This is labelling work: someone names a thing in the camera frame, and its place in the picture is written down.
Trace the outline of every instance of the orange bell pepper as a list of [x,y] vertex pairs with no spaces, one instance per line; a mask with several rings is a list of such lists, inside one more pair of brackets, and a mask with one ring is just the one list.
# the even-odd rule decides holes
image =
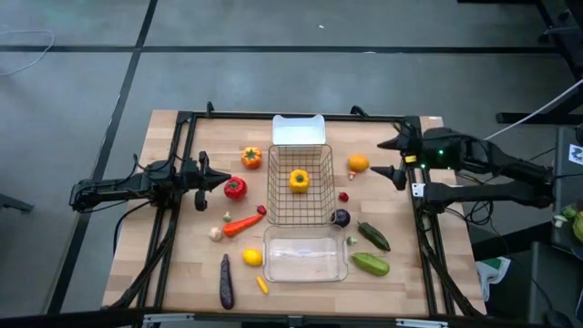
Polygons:
[[247,147],[243,150],[240,161],[247,169],[256,169],[261,165],[261,149],[257,147]]

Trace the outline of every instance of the white cable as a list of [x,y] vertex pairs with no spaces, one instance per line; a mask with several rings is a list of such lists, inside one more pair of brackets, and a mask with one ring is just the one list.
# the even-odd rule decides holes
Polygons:
[[43,57],[45,56],[45,54],[48,51],[48,49],[50,49],[55,44],[55,34],[51,30],[11,30],[11,31],[2,31],[2,32],[0,32],[0,36],[1,35],[18,34],[18,33],[21,33],[21,34],[23,34],[23,33],[48,33],[49,35],[51,35],[51,43],[45,48],[45,50],[40,55],[40,57],[37,58],[35,61],[33,61],[32,63],[30,63],[28,65],[25,65],[23,67],[20,67],[20,68],[14,70],[12,72],[0,74],[0,77],[11,76],[13,74],[16,74],[16,73],[18,73],[18,72],[20,72],[22,70],[25,70],[25,69],[31,67],[32,65],[38,63],[39,60],[43,59]]
[[505,127],[505,128],[503,128],[503,129],[499,130],[497,133],[495,133],[495,134],[491,135],[490,137],[488,137],[488,138],[484,138],[484,140],[488,140],[488,139],[490,139],[490,138],[493,138],[493,137],[495,137],[495,136],[499,135],[499,134],[500,134],[500,133],[502,133],[502,132],[506,132],[506,131],[510,130],[511,128],[513,128],[513,127],[517,126],[518,124],[520,124],[520,123],[522,123],[522,122],[526,121],[527,119],[534,117],[536,114],[540,113],[541,111],[543,111],[543,110],[546,110],[547,108],[550,108],[550,107],[552,107],[552,106],[553,106],[553,105],[555,105],[555,103],[557,103],[557,102],[558,102],[558,101],[559,101],[559,100],[560,100],[562,97],[564,97],[564,96],[565,96],[566,94],[568,94],[569,92],[573,91],[575,88],[579,87],[579,86],[580,86],[582,83],[583,83],[583,79],[580,79],[580,80],[579,80],[579,81],[578,81],[576,84],[574,84],[574,85],[573,85],[573,87],[570,87],[570,88],[568,88],[567,90],[565,90],[565,92],[563,92],[563,93],[562,93],[562,94],[560,94],[558,97],[556,97],[556,98],[554,98],[553,100],[551,100],[551,101],[550,101],[548,104],[546,104],[545,106],[543,106],[543,107],[541,107],[541,108],[539,108],[539,109],[535,110],[535,112],[534,112],[534,113],[532,113],[532,114],[528,115],[528,116],[527,116],[527,117],[525,117],[525,118],[522,118],[521,120],[519,120],[518,122],[514,123],[514,124],[513,124],[513,125],[511,125],[511,126],[508,126],[508,127]]

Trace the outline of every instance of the cucumber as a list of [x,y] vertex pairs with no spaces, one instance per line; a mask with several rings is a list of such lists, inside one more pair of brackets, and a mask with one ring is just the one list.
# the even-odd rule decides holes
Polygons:
[[577,216],[573,222],[573,233],[579,241],[583,242],[583,218],[580,216]]
[[358,252],[350,257],[353,259],[354,264],[356,264],[357,267],[377,276],[384,276],[391,270],[389,263],[370,253]]
[[391,246],[389,241],[383,236],[383,234],[378,231],[375,227],[368,224],[367,222],[357,222],[358,232],[360,232],[364,238],[369,240],[376,248],[383,251],[391,251]]

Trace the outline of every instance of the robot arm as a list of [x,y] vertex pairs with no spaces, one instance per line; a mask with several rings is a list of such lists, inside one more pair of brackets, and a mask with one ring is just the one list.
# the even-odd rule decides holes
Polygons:
[[553,175],[550,168],[518,159],[504,153],[487,140],[453,131],[432,128],[420,138],[412,128],[378,145],[382,149],[399,150],[401,167],[373,167],[373,171],[393,181],[398,190],[406,185],[404,168],[455,169],[484,174],[493,173],[515,181],[499,185],[450,187],[443,183],[416,184],[416,197],[437,213],[455,201],[512,200],[522,205],[545,208],[553,200]]
[[177,172],[167,160],[160,160],[146,166],[144,172],[125,179],[81,180],[71,190],[69,205],[77,211],[95,207],[102,201],[113,200],[148,199],[156,205],[163,201],[172,201],[176,191],[197,189],[195,207],[197,210],[205,210],[205,191],[214,190],[230,179],[230,175],[211,169],[205,151],[199,154],[199,166],[196,160],[184,160],[185,165],[181,172]]

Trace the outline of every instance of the purple eggplant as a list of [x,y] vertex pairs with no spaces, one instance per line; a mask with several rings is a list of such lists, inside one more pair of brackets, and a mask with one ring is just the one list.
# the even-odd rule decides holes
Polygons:
[[225,310],[230,310],[235,306],[235,295],[233,294],[233,283],[230,278],[229,255],[222,256],[220,263],[220,303]]
[[350,213],[348,210],[336,210],[336,212],[332,213],[330,221],[344,228],[350,223]]

